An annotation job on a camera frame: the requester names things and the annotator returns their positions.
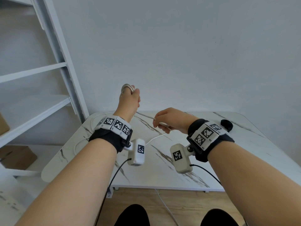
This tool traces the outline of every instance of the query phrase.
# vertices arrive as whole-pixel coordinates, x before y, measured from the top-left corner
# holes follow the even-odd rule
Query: black cable
[[[96,221],[95,221],[95,224],[94,224],[94,225],[97,225],[97,223],[98,223],[98,220],[99,220],[99,217],[100,217],[100,213],[101,213],[101,210],[102,210],[102,207],[103,207],[103,204],[104,204],[104,200],[106,199],[106,196],[107,196],[107,194],[108,194],[108,191],[109,191],[109,189],[110,189],[110,187],[111,187],[111,184],[112,184],[112,182],[113,182],[115,176],[117,175],[118,171],[119,171],[120,168],[123,166],[123,164],[125,164],[127,161],[130,161],[130,160],[131,160],[131,158],[129,158],[129,159],[127,159],[126,161],[124,161],[124,162],[121,164],[121,166],[118,168],[118,170],[116,171],[116,173],[114,174],[114,176],[113,176],[113,178],[112,178],[112,180],[111,180],[111,182],[110,182],[110,184],[109,184],[109,186],[108,186],[108,188],[107,188],[106,194],[104,195],[104,198],[103,198],[103,201],[102,201],[102,203],[101,203],[101,206],[100,206],[100,209],[99,209],[99,212],[98,212],[98,215],[97,215],[97,217],[96,217]]]
[[[220,182],[220,181],[219,181],[212,173],[210,173],[210,172],[209,172],[208,170],[206,170],[205,168],[203,168],[203,167],[201,167],[201,166],[199,166],[199,165],[196,165],[196,164],[190,164],[190,166],[191,166],[191,167],[196,166],[196,167],[202,168],[204,171],[206,171],[208,174],[210,174],[212,177],[214,177],[215,180],[217,180],[217,182],[220,183],[220,185],[222,185],[221,182]]]

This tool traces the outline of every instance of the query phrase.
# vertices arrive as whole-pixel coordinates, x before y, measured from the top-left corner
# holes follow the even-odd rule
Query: wooden floor
[[[199,226],[205,214],[214,208],[225,210],[239,225],[244,224],[243,217],[225,192],[204,193],[184,190],[158,190],[158,192],[181,226]],[[120,188],[114,191],[111,199],[106,199],[98,226],[113,226],[122,211],[131,204],[139,204],[145,208],[151,226],[175,225],[155,190]]]

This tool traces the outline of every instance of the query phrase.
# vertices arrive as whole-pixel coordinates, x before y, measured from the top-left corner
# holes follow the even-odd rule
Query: cardboard box
[[[8,132],[10,130],[9,126],[7,125],[5,119],[0,113],[0,135]]]
[[[37,158],[28,146],[0,148],[0,163],[8,169],[26,170]]]

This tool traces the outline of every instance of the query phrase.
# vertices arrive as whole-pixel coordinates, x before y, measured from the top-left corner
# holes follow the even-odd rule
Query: white wall
[[[301,164],[301,0],[54,0],[90,114],[236,111]]]
[[[56,63],[33,7],[0,0],[0,75]],[[0,108],[29,95],[66,94],[58,70],[0,84]],[[72,107],[64,107],[12,143],[63,145],[81,125]]]

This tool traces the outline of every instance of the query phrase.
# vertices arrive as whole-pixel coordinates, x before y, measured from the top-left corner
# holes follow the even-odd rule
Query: forearm
[[[208,160],[231,201],[250,225],[300,225],[301,186],[232,142]]]
[[[93,225],[116,160],[116,149],[90,141],[34,200],[18,225]]]

